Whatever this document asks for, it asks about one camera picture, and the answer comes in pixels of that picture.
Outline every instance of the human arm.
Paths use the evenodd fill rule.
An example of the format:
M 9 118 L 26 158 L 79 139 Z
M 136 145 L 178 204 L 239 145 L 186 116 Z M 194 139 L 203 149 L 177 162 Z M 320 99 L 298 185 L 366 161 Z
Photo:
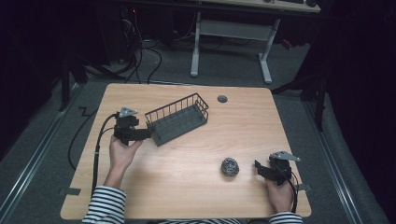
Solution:
M 126 194 L 120 189 L 125 171 L 142 145 L 136 141 L 125 146 L 120 139 L 111 136 L 109 153 L 110 169 L 103 186 L 97 186 L 89 205 L 89 211 L 81 223 L 124 223 Z
M 300 216 L 291 212 L 294 199 L 294 192 L 288 181 L 278 186 L 275 182 L 266 179 L 270 202 L 276 213 L 270 217 L 269 223 L 289 224 L 303 223 Z

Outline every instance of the black metal basket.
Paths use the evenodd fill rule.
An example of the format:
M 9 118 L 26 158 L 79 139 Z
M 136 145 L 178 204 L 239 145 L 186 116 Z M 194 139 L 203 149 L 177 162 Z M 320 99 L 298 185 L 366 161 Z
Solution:
M 145 114 L 157 146 L 207 123 L 209 106 L 198 93 Z

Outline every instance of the gray floor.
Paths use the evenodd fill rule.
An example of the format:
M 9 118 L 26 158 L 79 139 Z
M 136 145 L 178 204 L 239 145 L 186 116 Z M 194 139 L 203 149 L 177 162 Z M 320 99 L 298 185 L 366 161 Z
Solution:
M 143 61 L 139 68 L 139 77 L 143 82 L 160 58 L 149 50 L 154 43 L 146 43 Z M 273 77 L 273 84 L 263 83 L 257 55 L 261 43 L 245 45 L 238 50 L 234 44 L 223 44 L 219 49 L 201 51 L 200 74 L 191 78 L 191 46 L 166 47 L 158 45 L 154 49 L 161 53 L 162 63 L 154 73 L 152 83 L 173 82 L 194 85 L 263 87 L 274 89 L 292 81 L 309 46 L 296 47 L 291 50 L 274 45 L 268 58 Z M 203 46 L 212 48 L 216 44 Z M 67 150 L 79 126 L 86 120 L 81 116 L 79 107 L 87 107 L 87 114 L 96 109 L 102 99 L 108 83 L 117 82 L 106 77 L 90 76 L 89 82 L 79 87 L 79 94 L 64 115 L 59 130 L 54 133 L 46 155 L 35 171 L 34 177 L 26 183 L 26 190 L 17 198 L 15 207 L 10 207 L 1 217 L 8 223 L 79 223 L 78 220 L 63 220 L 60 211 L 64 195 L 60 189 L 67 188 L 73 177 L 73 169 L 67 161 Z M 131 83 L 136 83 L 133 76 Z M 0 162 L 0 179 L 2 180 L 0 202 L 8 202 L 7 196 L 17 182 L 23 169 L 34 155 L 41 139 L 54 119 L 59 116 L 60 85 L 53 89 L 53 97 L 32 117 L 29 126 L 21 135 L 8 155 Z M 388 223 L 375 198 L 367 187 L 359 168 L 348 152 L 332 113 L 329 99 L 323 117 L 324 132 L 318 133 L 312 124 L 309 108 L 312 103 L 303 103 L 297 91 L 287 91 L 274 96 L 282 124 L 290 142 L 293 154 L 303 159 L 298 163 L 302 180 L 312 190 L 307 192 L 312 207 L 312 215 L 304 223 Z M 90 119 L 78 134 L 72 146 L 72 161 L 77 164 L 81 150 L 88 137 L 93 119 Z M 348 196 L 358 213 L 360 220 L 353 221 L 345 206 L 342 192 L 337 188 L 333 167 L 329 166 L 327 148 L 332 153 L 336 171 L 342 176 Z M 146 223 L 145 220 L 128 220 L 128 223 Z

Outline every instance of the crumpled ball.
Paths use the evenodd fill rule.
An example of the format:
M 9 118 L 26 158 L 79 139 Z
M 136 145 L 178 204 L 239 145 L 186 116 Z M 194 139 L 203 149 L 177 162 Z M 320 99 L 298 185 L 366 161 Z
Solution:
M 221 171 L 227 176 L 236 176 L 239 173 L 238 163 L 228 157 L 221 163 Z

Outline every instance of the black and white striped fabric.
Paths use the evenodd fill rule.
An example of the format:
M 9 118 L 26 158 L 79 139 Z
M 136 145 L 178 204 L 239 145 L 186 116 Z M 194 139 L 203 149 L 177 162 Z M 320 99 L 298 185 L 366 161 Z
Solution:
M 125 222 L 126 193 L 120 189 L 97 186 L 89 211 L 81 223 L 123 224 Z M 303 220 L 294 213 L 284 212 L 271 216 L 270 224 L 300 224 Z M 160 224 L 241 224 L 238 219 L 169 219 Z

